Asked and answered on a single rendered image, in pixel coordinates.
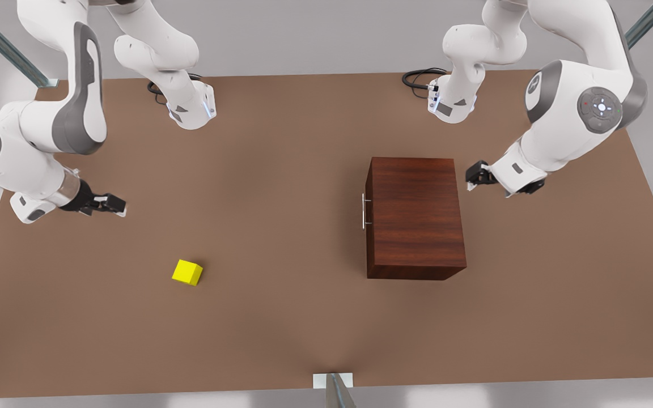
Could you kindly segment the silver frame post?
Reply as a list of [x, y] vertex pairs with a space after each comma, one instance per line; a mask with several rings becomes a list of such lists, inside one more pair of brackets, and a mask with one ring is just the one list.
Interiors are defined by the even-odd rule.
[[643, 13], [640, 18], [632, 25], [632, 27], [626, 32], [625, 39], [627, 41], [628, 49], [637, 44], [640, 39], [645, 36], [653, 28], [653, 4], [648, 8], [648, 10]]
[[349, 389], [354, 387], [353, 374], [316, 373], [312, 375], [313, 388], [324, 388], [325, 408], [356, 408]]
[[38, 88], [55, 88], [59, 80], [48, 78], [0, 32], [0, 54]]

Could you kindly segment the dark wooden cabinet box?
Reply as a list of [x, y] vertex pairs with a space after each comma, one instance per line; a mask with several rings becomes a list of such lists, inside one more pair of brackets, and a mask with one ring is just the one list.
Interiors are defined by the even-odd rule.
[[368, 278], [445, 281], [467, 268], [453, 159], [373, 157], [364, 192]]

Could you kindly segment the yellow cube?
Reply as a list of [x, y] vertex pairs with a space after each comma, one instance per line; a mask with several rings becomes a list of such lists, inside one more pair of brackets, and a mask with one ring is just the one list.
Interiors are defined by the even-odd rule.
[[179, 259], [172, 274], [172, 279], [174, 281], [196, 286], [199, 282], [202, 271], [202, 266], [193, 262], [185, 261], [184, 259]]

